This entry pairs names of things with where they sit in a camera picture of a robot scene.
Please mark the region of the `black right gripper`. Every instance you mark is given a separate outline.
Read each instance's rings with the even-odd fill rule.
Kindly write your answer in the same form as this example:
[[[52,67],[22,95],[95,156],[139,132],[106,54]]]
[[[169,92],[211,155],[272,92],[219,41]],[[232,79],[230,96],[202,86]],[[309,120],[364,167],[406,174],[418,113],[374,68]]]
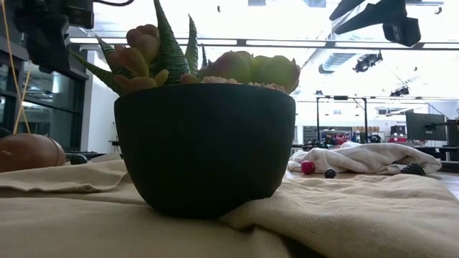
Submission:
[[[329,16],[336,20],[359,5],[359,0],[341,0]],[[375,24],[397,24],[407,17],[405,0],[380,0],[374,9],[366,8],[335,30],[336,34],[344,34],[363,29]]]

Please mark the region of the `dark blackberry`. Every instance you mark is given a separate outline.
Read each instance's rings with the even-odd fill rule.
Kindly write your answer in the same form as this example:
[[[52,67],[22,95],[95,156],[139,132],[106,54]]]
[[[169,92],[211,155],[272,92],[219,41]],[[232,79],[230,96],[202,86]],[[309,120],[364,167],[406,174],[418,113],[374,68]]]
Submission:
[[[409,163],[401,169],[400,173],[411,174],[417,176],[425,176],[425,170],[419,163]]]

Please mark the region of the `cluttered background workbench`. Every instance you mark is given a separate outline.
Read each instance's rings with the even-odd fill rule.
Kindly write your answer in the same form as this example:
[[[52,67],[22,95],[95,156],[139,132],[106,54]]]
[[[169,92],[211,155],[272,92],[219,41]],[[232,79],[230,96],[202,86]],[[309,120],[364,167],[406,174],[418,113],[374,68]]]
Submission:
[[[295,148],[335,148],[346,142],[353,143],[404,143],[407,141],[406,127],[389,126],[386,131],[379,126],[295,126],[293,146]]]

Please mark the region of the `dark window frame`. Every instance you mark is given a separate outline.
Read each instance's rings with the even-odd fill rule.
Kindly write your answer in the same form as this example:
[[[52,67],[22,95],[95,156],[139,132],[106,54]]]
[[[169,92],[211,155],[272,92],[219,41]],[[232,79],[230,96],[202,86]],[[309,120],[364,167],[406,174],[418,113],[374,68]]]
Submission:
[[[36,133],[56,140],[66,151],[80,149],[85,83],[88,76],[71,68],[63,74],[43,73],[25,61],[17,44],[9,58],[0,36],[0,127]]]

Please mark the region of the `large black ceiling fixture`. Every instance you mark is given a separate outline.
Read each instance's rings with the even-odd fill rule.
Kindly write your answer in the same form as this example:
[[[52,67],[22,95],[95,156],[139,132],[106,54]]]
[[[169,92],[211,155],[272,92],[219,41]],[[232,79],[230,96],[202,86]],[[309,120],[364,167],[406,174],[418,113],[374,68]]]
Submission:
[[[357,73],[366,72],[369,68],[375,66],[382,60],[383,56],[381,52],[378,52],[377,54],[364,54],[357,59],[357,63],[352,70]]]

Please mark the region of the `tan cloth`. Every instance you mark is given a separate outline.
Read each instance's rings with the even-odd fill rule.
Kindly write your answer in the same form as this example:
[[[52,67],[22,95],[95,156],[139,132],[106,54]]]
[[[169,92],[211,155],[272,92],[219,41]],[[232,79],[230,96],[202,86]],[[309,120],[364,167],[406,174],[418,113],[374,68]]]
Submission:
[[[0,258],[459,258],[459,200],[419,176],[286,178],[216,221],[175,219],[122,161],[15,171]]]

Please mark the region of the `white checked towel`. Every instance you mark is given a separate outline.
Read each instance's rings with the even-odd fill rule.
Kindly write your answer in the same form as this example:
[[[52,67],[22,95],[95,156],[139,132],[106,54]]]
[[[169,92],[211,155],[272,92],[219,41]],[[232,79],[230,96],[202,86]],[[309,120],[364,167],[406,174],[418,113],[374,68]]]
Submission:
[[[346,142],[337,149],[313,148],[306,152],[299,151],[290,157],[287,170],[300,173],[304,161],[314,163],[316,173],[323,173],[332,168],[337,173],[395,175],[410,163],[420,164],[427,174],[442,168],[441,162],[435,157],[396,143]]]

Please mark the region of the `brown wooden bowl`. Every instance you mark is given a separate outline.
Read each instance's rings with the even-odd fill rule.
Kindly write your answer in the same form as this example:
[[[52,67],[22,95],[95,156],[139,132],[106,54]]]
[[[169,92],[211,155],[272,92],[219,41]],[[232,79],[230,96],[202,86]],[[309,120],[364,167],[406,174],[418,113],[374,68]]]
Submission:
[[[65,162],[62,146],[47,136],[17,133],[0,138],[0,173],[63,166]]]

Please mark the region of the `large black monitor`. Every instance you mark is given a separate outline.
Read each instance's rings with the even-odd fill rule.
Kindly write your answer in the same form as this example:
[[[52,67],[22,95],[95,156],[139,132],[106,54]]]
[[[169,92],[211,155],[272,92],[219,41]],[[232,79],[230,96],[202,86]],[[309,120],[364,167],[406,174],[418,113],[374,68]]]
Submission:
[[[406,113],[407,137],[410,140],[446,140],[443,115]]]

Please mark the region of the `mixed succulents in black pot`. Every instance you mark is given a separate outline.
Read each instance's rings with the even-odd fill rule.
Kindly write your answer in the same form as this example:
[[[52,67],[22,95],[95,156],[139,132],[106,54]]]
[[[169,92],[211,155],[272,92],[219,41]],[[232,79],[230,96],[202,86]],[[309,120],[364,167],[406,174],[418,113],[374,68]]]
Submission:
[[[270,197],[293,144],[301,69],[282,55],[228,51],[199,65],[197,28],[176,40],[160,0],[156,24],[99,45],[108,69],[85,67],[118,95],[123,161],[143,200],[162,214],[213,219]]]

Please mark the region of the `black desk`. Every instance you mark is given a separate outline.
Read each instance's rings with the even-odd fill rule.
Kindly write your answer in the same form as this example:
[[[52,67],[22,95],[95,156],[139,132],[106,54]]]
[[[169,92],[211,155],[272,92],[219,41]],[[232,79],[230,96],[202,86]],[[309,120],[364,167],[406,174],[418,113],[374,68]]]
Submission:
[[[459,173],[459,147],[416,147],[416,149],[439,159],[442,164],[439,172]]]

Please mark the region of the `black stand frame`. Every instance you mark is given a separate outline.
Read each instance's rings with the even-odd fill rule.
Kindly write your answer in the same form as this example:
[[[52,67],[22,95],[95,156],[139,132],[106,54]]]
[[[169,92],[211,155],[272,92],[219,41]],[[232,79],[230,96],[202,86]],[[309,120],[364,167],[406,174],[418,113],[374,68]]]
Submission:
[[[359,96],[347,96],[347,95],[317,95],[316,96],[316,141],[321,141],[320,132],[320,111],[319,111],[319,100],[320,99],[333,99],[333,100],[353,100],[360,108],[364,110],[364,143],[368,143],[368,115],[367,115],[367,97]],[[364,105],[360,105],[357,100],[360,99],[364,102]]]

